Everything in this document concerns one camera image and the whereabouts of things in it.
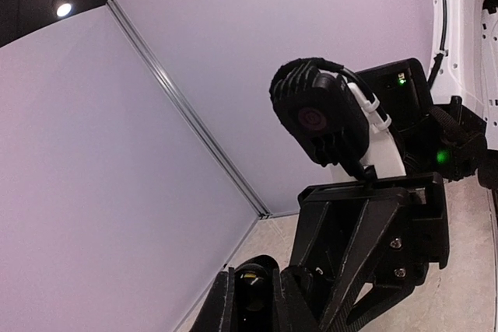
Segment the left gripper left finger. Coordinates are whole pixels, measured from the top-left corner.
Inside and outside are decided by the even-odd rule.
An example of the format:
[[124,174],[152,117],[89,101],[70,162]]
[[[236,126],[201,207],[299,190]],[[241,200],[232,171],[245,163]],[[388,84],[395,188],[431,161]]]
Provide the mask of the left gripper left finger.
[[192,325],[190,332],[237,331],[235,270],[220,271]]

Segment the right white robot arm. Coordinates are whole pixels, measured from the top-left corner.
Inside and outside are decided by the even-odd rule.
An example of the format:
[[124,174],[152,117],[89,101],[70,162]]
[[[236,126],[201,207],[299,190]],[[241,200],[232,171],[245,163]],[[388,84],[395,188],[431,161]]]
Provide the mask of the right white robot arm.
[[289,266],[227,276],[224,330],[494,331],[497,0],[432,0],[433,65],[283,65],[270,97],[330,184],[306,187]]

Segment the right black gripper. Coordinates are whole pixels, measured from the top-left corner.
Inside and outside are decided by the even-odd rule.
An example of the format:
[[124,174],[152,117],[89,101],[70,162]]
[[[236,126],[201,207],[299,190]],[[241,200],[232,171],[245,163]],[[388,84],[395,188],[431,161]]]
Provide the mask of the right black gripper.
[[314,185],[298,197],[290,263],[332,281],[322,331],[358,331],[447,266],[450,239],[438,173]]

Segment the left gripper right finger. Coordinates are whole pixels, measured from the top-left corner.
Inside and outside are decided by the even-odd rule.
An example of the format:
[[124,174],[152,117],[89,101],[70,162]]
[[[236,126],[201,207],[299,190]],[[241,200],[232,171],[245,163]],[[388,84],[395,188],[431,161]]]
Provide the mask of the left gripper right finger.
[[313,276],[304,267],[272,272],[272,331],[319,331],[308,305]]

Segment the black earbud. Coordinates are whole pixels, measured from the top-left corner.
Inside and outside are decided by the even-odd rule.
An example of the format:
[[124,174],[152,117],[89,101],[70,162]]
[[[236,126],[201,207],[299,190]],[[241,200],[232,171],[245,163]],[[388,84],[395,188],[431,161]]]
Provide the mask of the black earbud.
[[259,264],[241,265],[235,271],[235,295],[239,331],[270,331],[272,282]]

